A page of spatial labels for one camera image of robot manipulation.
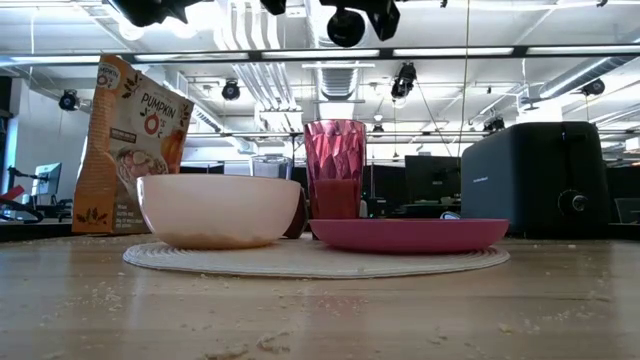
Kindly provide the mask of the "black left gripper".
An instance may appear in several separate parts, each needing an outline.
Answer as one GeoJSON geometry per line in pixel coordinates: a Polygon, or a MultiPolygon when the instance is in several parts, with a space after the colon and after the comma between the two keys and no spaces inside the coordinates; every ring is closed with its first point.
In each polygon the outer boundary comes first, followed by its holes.
{"type": "MultiPolygon", "coordinates": [[[[260,0],[272,15],[286,11],[287,0],[260,0]]],[[[319,0],[322,6],[337,9],[356,9],[367,12],[369,21],[380,41],[391,39],[397,30],[400,12],[394,0],[319,0]]]]}

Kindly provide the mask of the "red faceted plastic tumbler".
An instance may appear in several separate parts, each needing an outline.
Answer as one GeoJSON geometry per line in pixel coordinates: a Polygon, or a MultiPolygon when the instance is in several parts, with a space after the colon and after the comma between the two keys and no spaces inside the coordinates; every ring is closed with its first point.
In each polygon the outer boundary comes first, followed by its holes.
{"type": "Polygon", "coordinates": [[[361,206],[366,126],[318,120],[304,127],[307,184],[313,219],[355,219],[361,206]]]}

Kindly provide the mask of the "clear drinking glass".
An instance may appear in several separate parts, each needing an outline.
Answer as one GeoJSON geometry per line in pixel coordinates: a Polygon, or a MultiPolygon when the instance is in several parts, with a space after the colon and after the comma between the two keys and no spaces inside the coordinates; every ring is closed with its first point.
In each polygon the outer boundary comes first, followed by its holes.
{"type": "Polygon", "coordinates": [[[293,160],[282,155],[257,155],[251,158],[250,174],[257,177],[291,179],[293,160]]]}

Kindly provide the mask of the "pale pink plastic bowl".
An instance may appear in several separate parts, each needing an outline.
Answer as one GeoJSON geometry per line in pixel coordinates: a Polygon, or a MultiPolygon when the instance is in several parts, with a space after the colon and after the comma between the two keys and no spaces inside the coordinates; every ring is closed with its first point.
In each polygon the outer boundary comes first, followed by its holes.
{"type": "Polygon", "coordinates": [[[162,242],[184,249],[269,245],[289,228],[301,186],[238,175],[165,174],[137,179],[140,210],[162,242]]]}

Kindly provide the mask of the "magenta plastic plate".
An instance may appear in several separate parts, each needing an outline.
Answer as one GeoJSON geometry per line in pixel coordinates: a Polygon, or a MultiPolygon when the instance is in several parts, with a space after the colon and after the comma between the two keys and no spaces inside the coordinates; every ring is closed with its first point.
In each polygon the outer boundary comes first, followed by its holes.
{"type": "Polygon", "coordinates": [[[506,219],[314,219],[325,244],[349,251],[436,254],[481,250],[501,240],[506,219]]]}

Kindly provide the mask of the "orange pumpkin cereal box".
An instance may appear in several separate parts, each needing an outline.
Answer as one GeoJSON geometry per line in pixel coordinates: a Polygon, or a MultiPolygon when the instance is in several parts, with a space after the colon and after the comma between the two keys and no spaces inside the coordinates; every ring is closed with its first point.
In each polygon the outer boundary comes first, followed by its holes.
{"type": "Polygon", "coordinates": [[[86,148],[75,186],[72,231],[149,231],[137,179],[177,174],[194,103],[115,55],[100,57],[86,148]]]}

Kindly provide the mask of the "black computer monitor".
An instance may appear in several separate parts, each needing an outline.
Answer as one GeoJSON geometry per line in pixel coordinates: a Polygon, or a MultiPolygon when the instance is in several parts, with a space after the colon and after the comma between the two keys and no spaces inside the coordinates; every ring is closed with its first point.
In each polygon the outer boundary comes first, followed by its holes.
{"type": "Polygon", "coordinates": [[[405,175],[411,202],[439,201],[461,194],[459,159],[456,157],[407,155],[405,175]]]}

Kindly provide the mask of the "white round woven placemat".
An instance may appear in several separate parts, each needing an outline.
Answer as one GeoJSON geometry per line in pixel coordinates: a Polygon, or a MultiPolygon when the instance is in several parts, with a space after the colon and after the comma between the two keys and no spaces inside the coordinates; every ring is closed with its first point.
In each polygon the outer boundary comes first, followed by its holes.
{"type": "Polygon", "coordinates": [[[344,252],[313,240],[280,241],[245,250],[184,250],[162,242],[129,247],[123,260],[142,268],[199,274],[294,279],[369,279],[444,274],[501,265],[501,248],[444,255],[344,252]]]}

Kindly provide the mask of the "black two-slot toaster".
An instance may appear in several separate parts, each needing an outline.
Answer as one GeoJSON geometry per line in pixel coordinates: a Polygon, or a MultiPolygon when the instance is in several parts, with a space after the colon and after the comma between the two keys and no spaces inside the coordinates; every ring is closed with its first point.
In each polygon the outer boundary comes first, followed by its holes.
{"type": "Polygon", "coordinates": [[[461,216],[506,219],[510,234],[595,237],[610,220],[606,166],[588,122],[528,122],[467,148],[461,216]]]}

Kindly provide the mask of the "small desk monitor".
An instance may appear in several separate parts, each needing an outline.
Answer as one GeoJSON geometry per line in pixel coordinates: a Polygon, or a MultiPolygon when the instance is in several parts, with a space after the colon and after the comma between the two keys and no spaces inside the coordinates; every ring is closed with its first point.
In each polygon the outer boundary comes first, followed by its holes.
{"type": "Polygon", "coordinates": [[[32,184],[33,196],[55,196],[58,191],[62,164],[60,162],[39,165],[32,184]]]}

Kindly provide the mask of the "black overhead frame beam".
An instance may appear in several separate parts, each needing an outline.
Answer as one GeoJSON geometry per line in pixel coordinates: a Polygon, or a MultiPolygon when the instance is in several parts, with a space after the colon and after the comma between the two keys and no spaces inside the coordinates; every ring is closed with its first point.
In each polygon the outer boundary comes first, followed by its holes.
{"type": "Polygon", "coordinates": [[[545,46],[472,46],[416,48],[355,48],[355,49],[281,49],[245,51],[196,51],[159,53],[121,53],[119,57],[131,64],[173,65],[258,62],[316,61],[387,61],[387,60],[448,60],[503,58],[591,58],[640,56],[640,44],[609,45],[545,45],[545,46]]]}

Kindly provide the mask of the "silver ceiling duct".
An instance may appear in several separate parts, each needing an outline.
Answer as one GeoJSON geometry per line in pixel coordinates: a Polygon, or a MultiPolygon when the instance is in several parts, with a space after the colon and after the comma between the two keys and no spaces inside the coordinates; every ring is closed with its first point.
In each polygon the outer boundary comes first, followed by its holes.
{"type": "Polygon", "coordinates": [[[539,88],[539,98],[546,100],[563,95],[597,80],[602,75],[626,65],[636,58],[637,55],[631,55],[585,60],[556,78],[544,83],[539,88]]]}

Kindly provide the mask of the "black table edge rail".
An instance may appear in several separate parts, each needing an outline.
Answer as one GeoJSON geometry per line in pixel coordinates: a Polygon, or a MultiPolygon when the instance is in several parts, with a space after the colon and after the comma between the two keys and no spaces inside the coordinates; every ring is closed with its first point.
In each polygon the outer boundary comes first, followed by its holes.
{"type": "MultiPolygon", "coordinates": [[[[0,222],[0,243],[33,241],[49,238],[72,237],[70,223],[38,223],[23,224],[0,222]]],[[[640,241],[640,224],[612,223],[595,233],[583,235],[544,235],[544,234],[511,234],[510,238],[519,239],[599,239],[599,240],[631,240],[640,241]]]]}

